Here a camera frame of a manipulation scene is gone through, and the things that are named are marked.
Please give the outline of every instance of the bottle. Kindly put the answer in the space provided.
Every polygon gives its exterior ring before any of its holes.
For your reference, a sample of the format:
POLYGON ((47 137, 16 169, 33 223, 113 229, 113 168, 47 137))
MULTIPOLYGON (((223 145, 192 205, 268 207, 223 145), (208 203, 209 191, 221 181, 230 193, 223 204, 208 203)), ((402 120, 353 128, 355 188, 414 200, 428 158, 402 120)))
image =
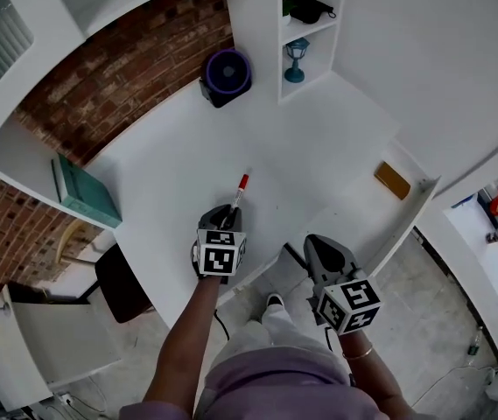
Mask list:
POLYGON ((480 343, 482 342, 482 327, 479 326, 476 334, 473 337, 472 342, 470 343, 470 347, 468 348, 468 357, 466 359, 466 365, 472 366, 474 363, 474 358, 478 354, 480 350, 480 343))

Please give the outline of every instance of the teal book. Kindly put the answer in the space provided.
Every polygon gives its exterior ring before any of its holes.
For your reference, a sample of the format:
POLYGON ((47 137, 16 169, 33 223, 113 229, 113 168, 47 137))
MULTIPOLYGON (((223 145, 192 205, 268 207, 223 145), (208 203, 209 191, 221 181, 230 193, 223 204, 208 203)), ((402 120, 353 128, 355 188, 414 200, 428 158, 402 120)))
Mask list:
POLYGON ((111 228, 120 225, 123 220, 102 182, 61 154, 53 159, 52 168, 58 201, 62 206, 111 228))

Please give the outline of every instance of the red brick wall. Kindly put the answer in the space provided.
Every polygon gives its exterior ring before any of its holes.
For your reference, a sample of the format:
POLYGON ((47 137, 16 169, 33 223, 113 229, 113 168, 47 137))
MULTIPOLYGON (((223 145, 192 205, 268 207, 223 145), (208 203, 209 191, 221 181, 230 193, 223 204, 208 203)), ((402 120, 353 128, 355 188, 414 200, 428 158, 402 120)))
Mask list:
MULTIPOLYGON (((206 56, 233 45, 226 0, 152 0, 97 32, 21 102, 15 117, 84 165, 147 111, 200 76, 206 56)), ((0 180, 0 288, 54 279, 72 217, 0 180)), ((77 256, 100 229, 68 244, 77 256)))
POLYGON ((152 0, 97 32, 20 104, 18 120, 84 165, 233 46, 226 0, 152 0))

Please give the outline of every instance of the black bag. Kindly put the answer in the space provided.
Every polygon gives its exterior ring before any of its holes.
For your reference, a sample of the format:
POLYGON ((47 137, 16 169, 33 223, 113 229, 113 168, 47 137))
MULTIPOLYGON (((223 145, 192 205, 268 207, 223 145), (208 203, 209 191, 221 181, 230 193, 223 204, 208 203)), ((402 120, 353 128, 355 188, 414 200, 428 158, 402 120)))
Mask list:
POLYGON ((316 24, 320 15, 327 12, 331 18, 336 18, 334 8, 328 6, 318 0, 289 0, 295 4, 295 7, 290 10, 290 15, 304 24, 316 24))

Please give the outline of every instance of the black speaker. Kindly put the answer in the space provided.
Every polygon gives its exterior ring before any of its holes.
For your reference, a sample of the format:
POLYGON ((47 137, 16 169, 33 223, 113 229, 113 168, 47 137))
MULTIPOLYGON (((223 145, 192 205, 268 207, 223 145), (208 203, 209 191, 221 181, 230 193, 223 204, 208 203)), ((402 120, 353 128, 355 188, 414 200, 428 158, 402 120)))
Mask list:
POLYGON ((208 56, 202 65, 200 88, 216 108, 244 94, 251 85, 249 61, 234 48, 208 56))

